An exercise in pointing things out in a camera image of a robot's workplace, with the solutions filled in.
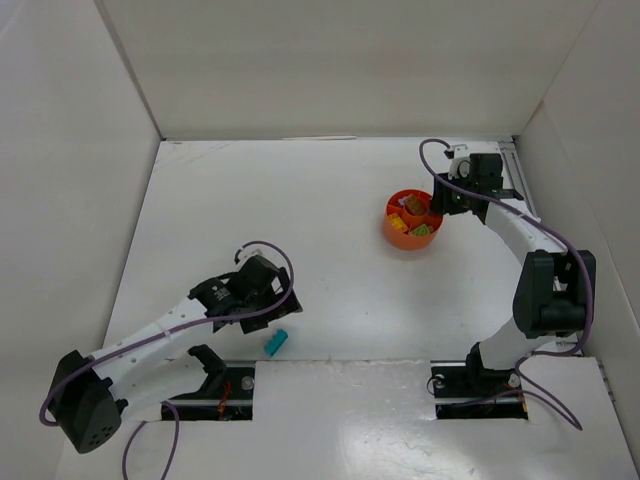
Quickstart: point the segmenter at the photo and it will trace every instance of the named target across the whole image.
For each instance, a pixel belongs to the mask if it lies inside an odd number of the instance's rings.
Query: orange bowl
[[[429,215],[427,213],[426,215],[415,216],[398,203],[398,200],[411,194],[415,195],[425,210],[429,212],[429,207],[431,206],[431,195],[420,190],[402,190],[393,195],[387,202],[387,208],[385,209],[383,220],[382,228],[387,240],[389,240],[392,245],[403,250],[419,250],[426,247],[434,238],[436,238],[440,225],[442,225],[441,215]],[[394,228],[389,220],[389,215],[394,213],[397,213],[398,216],[402,218],[402,221],[407,225],[407,227],[409,227],[409,230],[401,232]],[[433,227],[433,232],[421,237],[409,234],[409,232],[418,228],[420,225]]]

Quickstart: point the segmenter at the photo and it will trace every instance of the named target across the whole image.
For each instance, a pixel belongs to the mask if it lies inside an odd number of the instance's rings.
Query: cable
[[[291,292],[293,292],[293,282],[294,282],[293,264],[291,263],[291,260],[289,259],[287,254],[280,247],[274,245],[273,243],[265,242],[265,241],[262,241],[262,240],[253,240],[251,242],[248,242],[248,243],[245,243],[244,245],[242,245],[240,247],[240,249],[236,252],[235,259],[237,260],[238,254],[242,250],[244,250],[245,248],[247,248],[247,247],[249,247],[251,245],[264,245],[266,247],[272,248],[273,250],[278,252],[282,256],[284,261],[286,262],[287,268],[289,269],[290,283],[289,283],[289,287],[285,291],[285,293],[282,296],[282,298],[280,298],[280,300],[275,302],[273,305],[271,305],[269,307],[266,307],[266,308],[263,308],[262,310],[255,311],[255,312],[240,313],[240,314],[219,316],[219,317],[205,317],[205,318],[200,318],[198,320],[192,320],[190,322],[183,323],[182,325],[178,325],[176,327],[170,328],[169,330],[167,330],[169,333],[180,332],[182,330],[186,330],[187,328],[195,327],[195,326],[198,326],[198,325],[203,325],[205,323],[221,322],[221,323],[224,323],[224,324],[233,324],[233,323],[239,322],[241,320],[246,320],[248,318],[258,317],[260,315],[264,315],[264,314],[267,314],[269,312],[272,312],[273,310],[276,310],[284,302],[287,301],[287,298],[289,297],[289,295],[291,295]],[[165,332],[162,332],[162,333],[158,333],[156,335],[152,335],[151,337],[145,338],[143,340],[139,340],[139,341],[137,341],[135,343],[132,343],[131,345],[127,345],[126,347],[122,347],[122,348],[120,348],[118,350],[115,350],[115,351],[105,355],[104,357],[100,357],[100,358],[97,358],[95,360],[92,360],[91,362],[87,363],[83,367],[81,367],[78,370],[76,370],[75,372],[73,372],[68,377],[65,377],[63,380],[60,381],[60,383],[58,383],[55,387],[53,387],[51,389],[51,391],[49,392],[47,397],[44,399],[44,402],[42,402],[42,405],[40,406],[40,412],[39,412],[39,415],[38,415],[38,417],[40,419],[40,423],[42,423],[43,425],[45,425],[47,427],[57,427],[58,426],[58,422],[51,421],[51,420],[49,420],[47,418],[47,408],[49,407],[49,404],[51,403],[53,398],[56,395],[58,395],[69,383],[74,381],[80,375],[82,375],[85,372],[88,372],[89,370],[91,370],[92,368],[94,368],[94,367],[96,367],[98,365],[101,365],[101,364],[103,364],[105,362],[108,362],[109,360],[112,360],[112,359],[118,357],[119,355],[124,355],[125,353],[129,353],[129,352],[131,352],[133,350],[136,350],[136,349],[138,349],[140,347],[143,347],[145,345],[148,345],[150,343],[153,343],[153,342],[155,342],[157,340],[161,340],[161,339],[164,339],[164,338],[166,338],[166,335],[165,335]]]
[[[165,480],[167,478],[167,474],[169,473],[169,469],[171,468],[171,464],[173,463],[173,457],[176,454],[176,449],[178,448],[178,438],[180,437],[180,415],[178,414],[178,409],[169,402],[162,402],[162,405],[171,410],[173,414],[173,418],[175,420],[175,430],[173,433],[173,444],[171,445],[171,452],[169,453],[169,458],[167,459],[167,464],[164,467],[164,472],[162,472],[162,476],[160,480]],[[127,442],[127,446],[124,447],[124,453],[122,454],[122,478],[124,480],[129,480],[129,474],[127,473],[127,457],[129,455],[129,450],[131,449],[131,444],[133,443],[133,439],[136,438],[136,435],[140,433],[142,427],[144,427],[148,422],[140,422],[140,425],[136,427],[136,429],[131,434],[129,441]]]
[[[570,348],[569,350],[565,350],[563,352],[532,352],[532,355],[544,355],[544,356],[548,356],[548,357],[565,357],[565,356],[571,356],[574,353],[576,353],[579,350],[581,350],[582,347],[584,346],[584,344],[587,342],[587,339],[589,338],[589,334],[591,333],[591,326],[593,325],[593,290],[591,288],[591,279],[589,277],[589,271],[587,270],[587,266],[585,265],[584,260],[582,260],[582,257],[578,253],[578,250],[563,235],[561,235],[560,233],[556,232],[555,230],[547,227],[546,225],[543,225],[538,220],[536,220],[534,218],[531,218],[529,215],[524,214],[523,212],[521,212],[517,208],[512,207],[511,205],[506,204],[504,202],[501,202],[500,200],[497,200],[497,199],[495,199],[493,197],[488,197],[486,195],[482,195],[482,194],[475,193],[475,192],[470,192],[468,190],[465,190],[464,188],[460,188],[460,187],[452,184],[451,182],[446,181],[444,178],[438,176],[438,174],[429,166],[429,164],[427,163],[427,160],[426,160],[426,158],[424,156],[424,146],[427,145],[428,143],[438,143],[440,145],[443,145],[447,149],[451,148],[451,146],[447,142],[445,142],[444,140],[440,140],[438,138],[428,138],[428,139],[423,140],[422,142],[420,142],[420,146],[418,147],[418,153],[420,155],[420,160],[422,161],[422,164],[425,166],[427,171],[433,176],[435,181],[440,182],[445,187],[450,188],[454,192],[460,193],[460,194],[465,195],[465,196],[470,197],[470,198],[475,198],[476,200],[482,200],[482,201],[485,201],[485,202],[493,203],[495,205],[499,205],[500,207],[508,210],[509,212],[513,213],[514,215],[518,215],[524,221],[526,221],[530,225],[534,226],[538,230],[541,230],[544,233],[546,233],[548,235],[551,235],[552,237],[555,237],[556,240],[558,240],[560,243],[562,243],[567,248],[567,250],[571,253],[571,255],[573,255],[573,258],[575,259],[576,263],[578,264],[578,268],[580,269],[580,273],[582,275],[582,278],[583,278],[583,280],[585,282],[585,286],[586,286],[585,290],[586,290],[586,297],[587,297],[587,306],[586,306],[586,318],[585,318],[585,324],[584,324],[584,329],[583,329],[582,336],[580,337],[578,342],[572,348]],[[533,387],[537,388],[538,390],[540,390],[541,392],[546,394],[549,398],[551,398],[554,402],[556,402],[557,405],[559,407],[561,407],[572,420],[569,420],[569,418],[567,418],[567,416],[565,416],[563,413],[561,413],[557,408],[553,407],[554,410],[556,412],[558,412],[565,420],[567,420],[567,422],[569,422],[573,427],[575,427],[578,430],[582,430],[582,425],[580,424],[578,419],[573,415],[573,413],[571,413],[571,410],[569,410],[569,408],[564,403],[562,403],[551,392],[549,392],[545,388],[541,387],[538,383],[534,382],[533,380],[531,380],[529,377],[527,377],[526,375],[524,375],[522,373],[522,371],[520,370],[520,367],[522,366],[522,364],[528,358],[530,358],[530,357],[523,357],[523,358],[521,358],[520,360],[518,360],[516,362],[515,371],[518,374],[518,376],[520,378],[526,380],[527,382],[529,382]],[[503,393],[501,393],[499,395],[500,396],[505,396],[505,395],[514,395],[514,394],[517,394],[517,393],[526,393],[526,394],[529,394],[529,395],[532,394],[532,392],[525,392],[525,391],[520,391],[520,390],[510,390],[508,392],[503,392]],[[533,395],[533,396],[535,396],[536,398],[539,398],[540,400],[543,400],[545,403],[547,403],[548,405],[551,406],[551,404],[546,399],[542,399],[539,395]],[[475,405],[475,404],[478,404],[478,403],[483,403],[484,401],[485,400],[474,400],[473,402],[466,402],[466,404],[458,404],[458,406],[470,406],[470,405]]]

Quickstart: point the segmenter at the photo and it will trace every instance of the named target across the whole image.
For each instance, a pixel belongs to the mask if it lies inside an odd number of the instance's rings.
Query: blue object
[[[284,330],[279,329],[276,331],[275,335],[271,337],[271,340],[269,340],[264,346],[264,352],[270,357],[273,357],[276,352],[280,350],[280,347],[284,342],[287,341],[287,338],[289,338],[289,334]]]

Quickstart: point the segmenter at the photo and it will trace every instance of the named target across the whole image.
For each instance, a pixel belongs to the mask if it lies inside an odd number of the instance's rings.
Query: white wall
[[[640,2],[601,0],[518,142],[539,214],[597,257],[590,351],[640,465]]]
[[[163,135],[520,133],[597,0],[101,0]]]
[[[0,65],[0,476],[40,480],[39,403],[100,343],[158,137],[93,2],[0,2]]]

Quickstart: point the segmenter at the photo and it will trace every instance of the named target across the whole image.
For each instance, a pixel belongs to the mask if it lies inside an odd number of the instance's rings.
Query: table surface
[[[223,328],[209,341],[222,358],[266,359],[262,347],[277,328],[289,333],[281,360],[464,358],[511,317],[520,265],[470,214],[445,218],[422,251],[387,242],[389,197],[433,191],[418,143],[163,142],[105,344],[232,270],[238,246],[263,239],[290,255],[304,312],[246,336],[239,325]],[[464,143],[499,151],[495,142]],[[441,146],[426,151],[436,171],[448,170]]]
[[[470,215],[445,218],[424,251],[386,242],[387,199],[405,188],[432,191],[418,142],[161,145],[105,343],[232,269],[236,248],[253,239],[289,253],[305,308],[265,331],[243,336],[236,325],[212,337],[224,359],[260,360],[276,328],[290,334],[280,361],[257,364],[254,420],[182,423],[169,478],[637,478],[593,359],[524,365],[574,410],[582,433],[532,400],[528,422],[435,421],[425,359],[464,358],[508,320],[520,266]],[[448,168],[440,147],[427,152],[437,171]],[[121,478],[136,424],[125,422],[89,455],[66,442],[57,479]],[[172,435],[171,422],[145,427],[131,451],[132,479],[159,478]]]

